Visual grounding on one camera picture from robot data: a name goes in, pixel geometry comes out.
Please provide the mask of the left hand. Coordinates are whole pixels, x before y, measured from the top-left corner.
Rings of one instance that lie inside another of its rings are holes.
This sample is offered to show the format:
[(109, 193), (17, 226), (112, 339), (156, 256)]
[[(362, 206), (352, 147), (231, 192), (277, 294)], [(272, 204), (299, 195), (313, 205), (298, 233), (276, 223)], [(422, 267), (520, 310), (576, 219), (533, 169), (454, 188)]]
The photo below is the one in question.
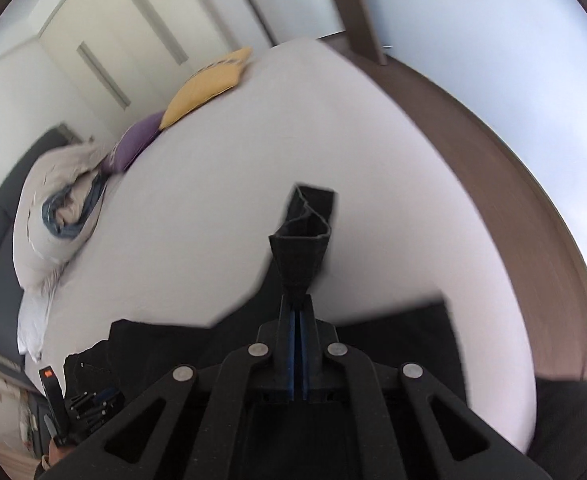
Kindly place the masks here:
[(58, 446), (54, 440), (50, 441), (48, 451), (42, 455), (39, 465), (36, 466), (33, 479), (39, 480), (47, 471), (74, 451), (74, 445)]

